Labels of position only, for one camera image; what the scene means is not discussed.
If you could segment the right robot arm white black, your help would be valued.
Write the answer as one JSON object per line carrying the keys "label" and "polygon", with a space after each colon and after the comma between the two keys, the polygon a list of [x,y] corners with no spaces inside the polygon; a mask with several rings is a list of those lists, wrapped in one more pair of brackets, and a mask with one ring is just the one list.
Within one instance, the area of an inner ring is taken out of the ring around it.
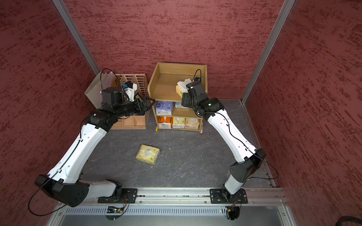
{"label": "right robot arm white black", "polygon": [[190,82],[183,93],[182,106],[192,108],[221,135],[236,162],[229,167],[230,176],[222,187],[223,199],[230,202],[247,179],[262,165],[265,152],[252,145],[230,119],[217,98],[209,98],[201,81]]}

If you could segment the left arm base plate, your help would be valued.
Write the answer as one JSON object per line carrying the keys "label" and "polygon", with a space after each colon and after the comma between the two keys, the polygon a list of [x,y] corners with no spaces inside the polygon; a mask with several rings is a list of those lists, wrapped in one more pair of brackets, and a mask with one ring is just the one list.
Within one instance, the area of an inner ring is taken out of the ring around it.
{"label": "left arm base plate", "polygon": [[98,203],[106,204],[133,204],[137,197],[138,189],[136,188],[119,188],[110,197],[100,197]]}

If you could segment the light blue tissue pack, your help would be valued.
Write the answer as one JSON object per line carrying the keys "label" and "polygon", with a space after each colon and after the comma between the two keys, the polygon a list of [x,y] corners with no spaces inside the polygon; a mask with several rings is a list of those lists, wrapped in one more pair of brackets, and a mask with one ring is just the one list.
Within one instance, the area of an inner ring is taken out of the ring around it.
{"label": "light blue tissue pack", "polygon": [[175,102],[174,107],[175,108],[188,108],[188,107],[184,107],[181,102]]}

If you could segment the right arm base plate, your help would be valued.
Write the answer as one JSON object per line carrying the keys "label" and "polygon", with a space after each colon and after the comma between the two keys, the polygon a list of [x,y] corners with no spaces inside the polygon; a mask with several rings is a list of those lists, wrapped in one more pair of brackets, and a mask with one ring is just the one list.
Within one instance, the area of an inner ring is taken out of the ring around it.
{"label": "right arm base plate", "polygon": [[231,195],[226,189],[210,189],[210,200],[212,204],[248,204],[245,189],[240,189]]}

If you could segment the purple tissue pack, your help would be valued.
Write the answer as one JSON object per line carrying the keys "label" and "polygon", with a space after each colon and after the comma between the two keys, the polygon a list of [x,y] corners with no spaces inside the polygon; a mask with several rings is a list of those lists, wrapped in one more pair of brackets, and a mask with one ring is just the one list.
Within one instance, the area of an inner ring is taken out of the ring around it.
{"label": "purple tissue pack", "polygon": [[173,102],[158,101],[155,111],[156,115],[159,116],[171,116],[173,112]]}

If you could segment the orange yellow tissue box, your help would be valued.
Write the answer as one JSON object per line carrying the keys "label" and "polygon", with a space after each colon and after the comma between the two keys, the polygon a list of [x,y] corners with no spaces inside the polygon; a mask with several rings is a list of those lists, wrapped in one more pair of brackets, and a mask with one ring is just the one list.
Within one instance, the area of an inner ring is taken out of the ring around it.
{"label": "orange yellow tissue box", "polygon": [[176,94],[182,98],[184,93],[188,93],[186,85],[191,83],[190,79],[186,79],[184,81],[179,81],[176,85]]}

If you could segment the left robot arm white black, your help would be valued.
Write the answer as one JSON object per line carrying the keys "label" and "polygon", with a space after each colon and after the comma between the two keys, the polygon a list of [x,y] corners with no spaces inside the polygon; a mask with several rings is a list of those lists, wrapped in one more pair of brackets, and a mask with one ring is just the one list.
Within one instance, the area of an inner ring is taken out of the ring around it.
{"label": "left robot arm white black", "polygon": [[119,87],[106,88],[101,95],[101,108],[92,111],[85,118],[78,137],[62,159],[48,174],[39,175],[35,180],[35,185],[48,197],[70,207],[94,198],[108,203],[125,201],[120,183],[113,180],[81,182],[80,176],[97,144],[119,118],[145,113],[156,102],[139,94],[130,98],[125,89]]}

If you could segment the wooden three-tier shelf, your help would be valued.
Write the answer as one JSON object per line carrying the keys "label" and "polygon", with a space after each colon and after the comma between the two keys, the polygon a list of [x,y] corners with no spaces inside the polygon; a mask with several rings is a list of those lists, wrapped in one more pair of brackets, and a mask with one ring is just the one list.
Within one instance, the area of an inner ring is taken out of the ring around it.
{"label": "wooden three-tier shelf", "polygon": [[[156,101],[181,102],[182,98],[176,94],[177,82],[186,79],[192,80],[198,69],[201,70],[201,75],[198,71],[196,76],[201,77],[202,84],[207,92],[207,65],[157,62],[148,85],[149,96]],[[158,127],[159,115],[156,115],[156,104],[152,108],[156,126]],[[203,122],[203,119],[198,118],[190,108],[174,108],[172,115],[167,117],[196,118],[200,120],[200,123]],[[200,125],[198,130],[186,128],[175,130],[200,132]]]}

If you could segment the orange white tissue pack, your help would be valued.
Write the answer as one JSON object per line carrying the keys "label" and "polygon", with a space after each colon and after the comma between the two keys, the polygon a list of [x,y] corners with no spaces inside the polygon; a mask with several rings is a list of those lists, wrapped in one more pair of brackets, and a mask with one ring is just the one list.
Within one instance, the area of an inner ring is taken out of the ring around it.
{"label": "orange white tissue pack", "polygon": [[158,117],[158,128],[164,130],[171,130],[172,129],[172,117],[167,116],[159,116]]}

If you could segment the yellow green tissue box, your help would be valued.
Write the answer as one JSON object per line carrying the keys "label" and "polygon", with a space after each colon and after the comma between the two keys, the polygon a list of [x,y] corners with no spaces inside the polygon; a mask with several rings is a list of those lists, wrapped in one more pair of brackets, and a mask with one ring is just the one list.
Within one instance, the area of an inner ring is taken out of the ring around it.
{"label": "yellow green tissue box", "polygon": [[147,145],[141,145],[136,159],[140,162],[148,163],[155,165],[160,153],[160,149],[156,147],[151,147]]}

